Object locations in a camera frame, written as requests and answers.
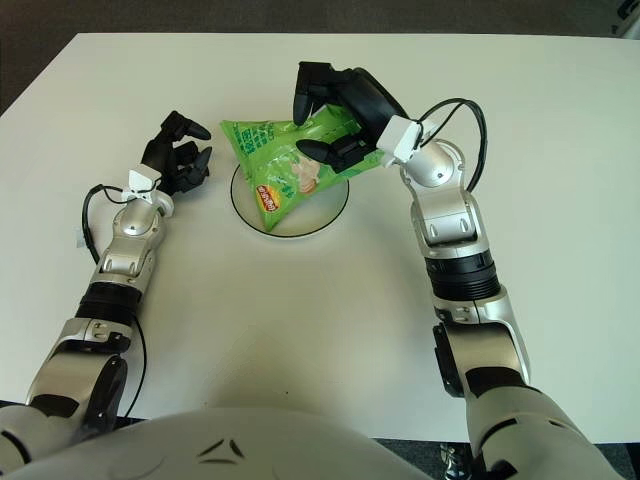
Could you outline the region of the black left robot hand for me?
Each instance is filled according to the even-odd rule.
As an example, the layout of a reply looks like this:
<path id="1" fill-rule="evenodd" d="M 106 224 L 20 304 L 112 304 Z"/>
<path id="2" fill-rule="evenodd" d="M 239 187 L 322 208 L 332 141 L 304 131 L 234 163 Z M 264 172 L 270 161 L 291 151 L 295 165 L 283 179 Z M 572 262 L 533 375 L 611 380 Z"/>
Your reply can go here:
<path id="1" fill-rule="evenodd" d="M 200 186 L 209 176 L 212 148 L 198 148 L 194 141 L 176 146 L 184 137 L 210 140 L 211 133 L 202 125 L 172 111 L 161 123 L 159 133 L 145 148 L 141 163 L 161 174 L 158 190 L 169 196 L 186 193 Z"/>

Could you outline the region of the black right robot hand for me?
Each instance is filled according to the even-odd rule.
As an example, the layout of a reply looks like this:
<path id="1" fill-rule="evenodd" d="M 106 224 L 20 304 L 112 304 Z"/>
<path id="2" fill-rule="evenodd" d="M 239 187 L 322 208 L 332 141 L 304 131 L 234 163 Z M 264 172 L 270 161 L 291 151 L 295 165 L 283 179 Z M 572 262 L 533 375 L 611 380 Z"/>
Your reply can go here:
<path id="1" fill-rule="evenodd" d="M 345 108 L 359 130 L 331 142 L 302 139 L 296 142 L 296 147 L 307 157 L 330 166 L 336 174 L 376 150 L 377 141 L 392 117 L 408 116 L 367 70 L 357 67 L 339 71 L 329 63 L 301 61 L 294 92 L 294 124 L 303 125 L 327 105 Z"/>

